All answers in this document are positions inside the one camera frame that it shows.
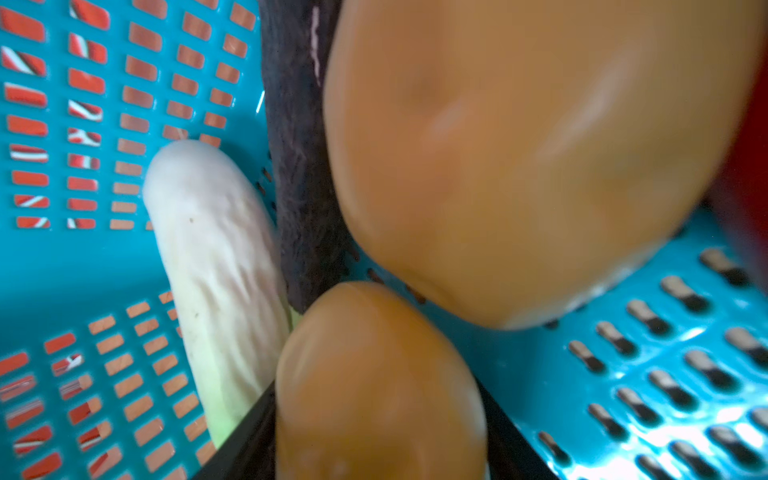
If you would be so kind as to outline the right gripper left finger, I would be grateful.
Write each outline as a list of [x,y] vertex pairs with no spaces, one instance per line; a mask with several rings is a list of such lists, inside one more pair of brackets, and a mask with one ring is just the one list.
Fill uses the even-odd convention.
[[192,480],[274,480],[276,398],[271,383]]

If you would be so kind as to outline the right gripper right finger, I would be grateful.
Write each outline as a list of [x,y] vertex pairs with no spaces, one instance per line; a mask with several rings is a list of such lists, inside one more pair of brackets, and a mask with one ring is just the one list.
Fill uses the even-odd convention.
[[508,418],[493,396],[476,381],[485,411],[488,470],[492,480],[557,480],[558,477]]

